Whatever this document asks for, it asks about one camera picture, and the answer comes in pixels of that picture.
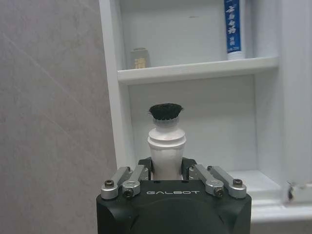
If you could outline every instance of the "bolt head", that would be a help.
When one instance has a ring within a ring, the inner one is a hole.
[[[243,181],[241,179],[233,179],[233,185],[243,186]]]
[[[222,198],[223,197],[223,189],[222,188],[215,188],[214,189],[214,195],[217,198]]]
[[[112,188],[115,185],[115,183],[113,180],[108,179],[107,181],[105,181],[104,185],[106,188]]]
[[[132,196],[133,196],[133,190],[132,190],[132,189],[126,189],[126,190],[123,192],[123,196],[124,196],[126,199],[131,199]]]

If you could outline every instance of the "wall tile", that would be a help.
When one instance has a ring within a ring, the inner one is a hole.
[[[80,0],[83,4],[86,4],[94,10],[95,13],[99,14],[99,0]]]
[[[98,102],[108,98],[99,14],[78,0],[2,0],[0,30],[88,112],[107,118],[108,102]]]
[[[97,156],[114,152],[110,124],[104,125],[92,117],[8,39],[5,47],[11,55],[8,61],[14,64],[11,79],[15,87],[88,152]]]
[[[83,150],[16,89],[0,92],[0,109],[9,130],[0,145],[1,233],[95,233],[95,197],[114,170],[107,158]]]

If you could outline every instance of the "toothpaste tube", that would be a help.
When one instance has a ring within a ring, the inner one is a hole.
[[[246,58],[245,0],[224,0],[228,60]]]

